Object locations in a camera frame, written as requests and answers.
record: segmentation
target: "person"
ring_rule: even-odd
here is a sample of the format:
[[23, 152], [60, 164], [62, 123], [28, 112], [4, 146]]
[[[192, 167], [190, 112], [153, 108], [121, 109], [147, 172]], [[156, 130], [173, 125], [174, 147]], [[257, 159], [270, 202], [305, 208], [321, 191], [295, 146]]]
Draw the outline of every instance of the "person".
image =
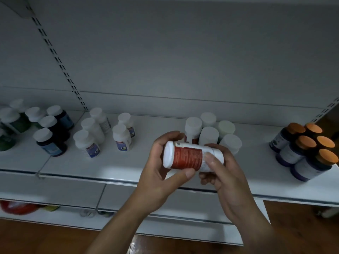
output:
[[[139, 183], [103, 230], [87, 249], [86, 254], [125, 254], [141, 222], [159, 209], [168, 196], [195, 175], [193, 168], [166, 178], [169, 169], [162, 165], [162, 152], [167, 141], [184, 137], [179, 131], [168, 132], [153, 143]], [[246, 177], [230, 151], [217, 144], [208, 144], [222, 151], [225, 166], [207, 153], [206, 163], [214, 171], [200, 173], [201, 184], [211, 183], [218, 193], [225, 215], [238, 228], [245, 248], [251, 254], [286, 254], [286, 247], [257, 207]]]

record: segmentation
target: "blue label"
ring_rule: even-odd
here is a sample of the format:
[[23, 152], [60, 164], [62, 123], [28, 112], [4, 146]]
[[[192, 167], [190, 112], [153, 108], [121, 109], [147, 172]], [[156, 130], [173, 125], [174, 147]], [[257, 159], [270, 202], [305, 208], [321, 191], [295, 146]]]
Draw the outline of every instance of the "blue label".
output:
[[98, 156], [99, 153], [100, 153], [100, 149], [95, 143], [93, 143], [91, 146], [87, 147], [86, 151], [91, 158]]
[[59, 149], [54, 143], [40, 146], [40, 147], [44, 149], [51, 156], [56, 156], [62, 153], [62, 150]]
[[129, 131], [131, 138], [133, 138], [135, 136], [134, 128], [130, 127], [130, 128], [127, 128], [127, 130]]
[[66, 129], [71, 128], [72, 126], [74, 126], [73, 121], [70, 119], [70, 117], [68, 116], [68, 114], [64, 115], [61, 119], [60, 119], [60, 123], [62, 124], [62, 126]]
[[123, 141], [115, 141], [117, 143], [117, 147], [119, 151], [128, 151], [127, 145]]

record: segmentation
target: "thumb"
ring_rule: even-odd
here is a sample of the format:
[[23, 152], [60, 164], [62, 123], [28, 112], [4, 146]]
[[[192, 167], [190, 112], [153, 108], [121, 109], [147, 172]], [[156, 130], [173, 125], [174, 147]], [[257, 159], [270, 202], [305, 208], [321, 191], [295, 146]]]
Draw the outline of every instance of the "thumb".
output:
[[220, 160], [218, 160], [214, 155], [207, 152], [204, 157], [207, 165], [210, 167], [210, 169], [215, 172], [215, 174], [218, 176], [219, 180], [227, 184], [230, 179], [233, 177], [233, 175], [228, 171], [228, 169], [222, 165]]
[[164, 180], [163, 188], [167, 195], [170, 195], [184, 183], [188, 182], [195, 175], [194, 168], [185, 168], [180, 172]]

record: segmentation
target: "person's left hand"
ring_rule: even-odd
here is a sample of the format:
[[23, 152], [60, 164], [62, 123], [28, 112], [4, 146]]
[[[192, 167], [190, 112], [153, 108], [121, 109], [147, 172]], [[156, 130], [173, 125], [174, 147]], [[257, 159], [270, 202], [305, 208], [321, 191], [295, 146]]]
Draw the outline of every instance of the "person's left hand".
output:
[[178, 141], [183, 137], [183, 133], [172, 131], [154, 141], [138, 186], [126, 202], [127, 205], [132, 205], [140, 215], [146, 217], [159, 209], [172, 192], [194, 176], [195, 170], [186, 168], [165, 179], [170, 169], [166, 169], [162, 165], [164, 145], [168, 141]]

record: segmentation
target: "brown floor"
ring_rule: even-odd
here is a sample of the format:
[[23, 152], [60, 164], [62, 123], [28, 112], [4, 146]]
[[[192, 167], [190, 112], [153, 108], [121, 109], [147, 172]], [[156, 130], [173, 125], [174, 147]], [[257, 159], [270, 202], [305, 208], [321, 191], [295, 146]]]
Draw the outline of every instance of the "brown floor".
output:
[[[292, 254], [338, 254], [339, 215], [330, 219], [314, 216], [312, 207], [265, 202], [273, 227]], [[97, 231], [39, 225], [0, 219], [0, 253], [80, 254]], [[129, 254], [244, 253], [242, 247], [136, 235]]]

